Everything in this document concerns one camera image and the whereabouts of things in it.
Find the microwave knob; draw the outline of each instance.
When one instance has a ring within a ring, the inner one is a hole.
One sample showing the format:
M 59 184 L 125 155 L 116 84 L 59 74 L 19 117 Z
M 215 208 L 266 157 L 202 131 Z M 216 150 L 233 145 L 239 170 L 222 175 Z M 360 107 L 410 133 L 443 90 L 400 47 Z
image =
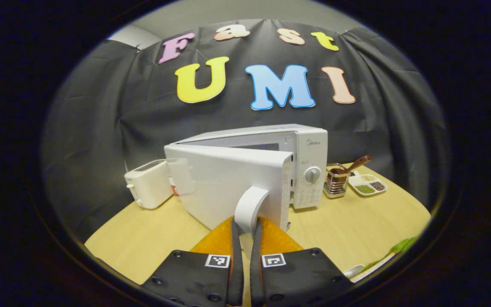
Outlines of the microwave knob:
M 320 175 L 321 175 L 321 170 L 319 169 L 319 167 L 316 166 L 312 166 L 306 169 L 306 172 L 304 172 L 304 178 L 309 183 L 315 183 Z

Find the letter cutout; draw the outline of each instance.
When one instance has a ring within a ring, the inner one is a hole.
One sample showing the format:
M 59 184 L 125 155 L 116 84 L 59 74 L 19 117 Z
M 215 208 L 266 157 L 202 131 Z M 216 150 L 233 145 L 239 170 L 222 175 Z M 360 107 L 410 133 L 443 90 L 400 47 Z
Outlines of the letter cutout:
M 323 47 L 329 50 L 338 51 L 338 47 L 330 43 L 330 41 L 334 41 L 333 37 L 327 36 L 323 32 L 314 32 L 311 34 L 318 38 L 319 43 Z
M 280 38 L 285 43 L 294 43 L 295 45 L 304 45 L 304 39 L 300 37 L 300 34 L 295 30 L 290 29 L 278 29 Z
M 335 95 L 333 100 L 337 103 L 354 103 L 355 97 L 349 93 L 346 81 L 344 81 L 344 71 L 337 67 L 322 67 L 322 72 L 325 72 L 333 84 Z
M 173 60 L 177 58 L 181 53 L 177 52 L 177 49 L 183 50 L 187 46 L 187 39 L 193 39 L 194 33 L 187 33 L 185 35 L 181 35 L 180 37 L 176 37 L 174 39 L 170 39 L 169 41 L 165 41 L 162 45 L 164 46 L 164 51 L 162 52 L 162 58 L 158 60 L 158 64 L 162 64 L 169 60 Z
M 206 61 L 206 65 L 211 66 L 212 82 L 203 89 L 197 89 L 195 86 L 195 72 L 200 64 L 191 64 L 176 70 L 177 97 L 186 103 L 197 103 L 219 95 L 225 88 L 225 63 L 228 60 L 226 56 L 221 56 Z
M 292 107 L 313 107 L 315 101 L 310 96 L 306 83 L 307 71 L 304 66 L 289 65 L 280 79 L 266 65 L 247 66 L 245 72 L 253 78 L 255 91 L 255 101 L 251 103 L 251 109 L 268 110 L 274 106 L 267 91 L 270 91 L 280 107 L 285 106 L 290 91 L 293 91 L 293 97 L 289 101 Z
M 249 31 L 246 30 L 246 27 L 243 25 L 229 25 L 224 26 L 222 28 L 217 29 L 217 34 L 215 35 L 215 39 L 217 41 L 225 41 L 227 39 L 231 39 L 233 37 L 244 37 L 249 35 Z

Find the microwave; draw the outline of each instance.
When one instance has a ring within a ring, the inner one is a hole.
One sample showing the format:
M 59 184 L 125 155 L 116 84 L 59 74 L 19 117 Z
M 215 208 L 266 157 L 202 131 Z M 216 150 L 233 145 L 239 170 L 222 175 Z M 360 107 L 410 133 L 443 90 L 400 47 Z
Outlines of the microwave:
M 292 152 L 170 144 L 164 146 L 185 210 L 209 229 L 230 216 L 265 217 L 286 231 L 291 195 Z M 266 197 L 249 198 L 250 188 Z M 243 205 L 254 211 L 244 212 Z
M 327 131 L 298 124 L 259 126 L 207 132 L 173 144 L 292 152 L 291 204 L 317 206 L 327 166 Z

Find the green vegetable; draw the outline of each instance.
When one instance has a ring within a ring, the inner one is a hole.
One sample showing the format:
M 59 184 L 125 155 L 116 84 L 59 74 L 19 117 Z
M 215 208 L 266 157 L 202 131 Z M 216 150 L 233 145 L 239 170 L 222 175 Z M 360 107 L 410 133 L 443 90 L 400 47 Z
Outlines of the green vegetable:
M 371 189 L 368 185 L 356 186 L 356 189 L 365 194 L 370 194 L 374 192 L 374 190 Z
M 382 257 L 382 259 L 380 259 L 378 261 L 367 264 L 360 272 L 368 270 L 371 266 L 374 266 L 375 264 L 377 264 L 378 262 L 380 262 L 381 260 L 386 258 L 387 255 L 389 255 L 390 253 L 398 253 L 398 252 L 406 251 L 414 243 L 414 241 L 416 241 L 416 239 L 417 239 L 417 237 L 411 237 L 409 239 L 404 239 L 403 241 L 397 243 L 395 246 L 390 248 L 390 252 L 388 252 L 386 254 L 386 256 Z

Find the wooden spoon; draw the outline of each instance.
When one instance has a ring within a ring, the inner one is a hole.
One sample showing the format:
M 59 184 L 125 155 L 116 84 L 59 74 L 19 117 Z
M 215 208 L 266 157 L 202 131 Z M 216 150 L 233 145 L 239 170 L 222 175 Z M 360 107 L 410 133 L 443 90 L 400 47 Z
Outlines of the wooden spoon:
M 365 163 L 370 162 L 371 160 L 372 160 L 372 158 L 370 156 L 364 155 L 361 158 L 357 159 L 347 169 L 332 168 L 329 172 L 332 173 L 333 175 L 343 175 L 343 174 L 351 173 L 354 169 L 357 169 L 361 165 L 364 165 Z M 331 181 L 332 177 L 330 174 L 328 174 L 327 178 L 329 179 L 329 181 Z M 345 180 L 346 180 L 346 177 L 340 177 L 340 178 L 338 178 L 337 182 L 345 181 Z

